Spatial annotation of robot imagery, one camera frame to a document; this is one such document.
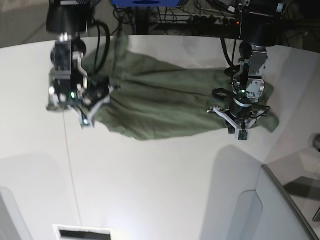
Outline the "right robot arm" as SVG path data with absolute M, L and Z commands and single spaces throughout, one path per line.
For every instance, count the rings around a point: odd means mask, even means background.
M 50 74 L 48 104 L 50 111 L 69 107 L 93 107 L 110 93 L 107 78 L 95 80 L 109 53 L 111 35 L 109 27 L 94 17 L 98 0 L 51 0 L 46 18 L 46 30 L 57 35 L 50 53 L 53 70 Z M 102 58 L 94 55 L 93 67 L 86 70 L 83 59 L 87 47 L 81 34 L 96 27 L 105 33 Z

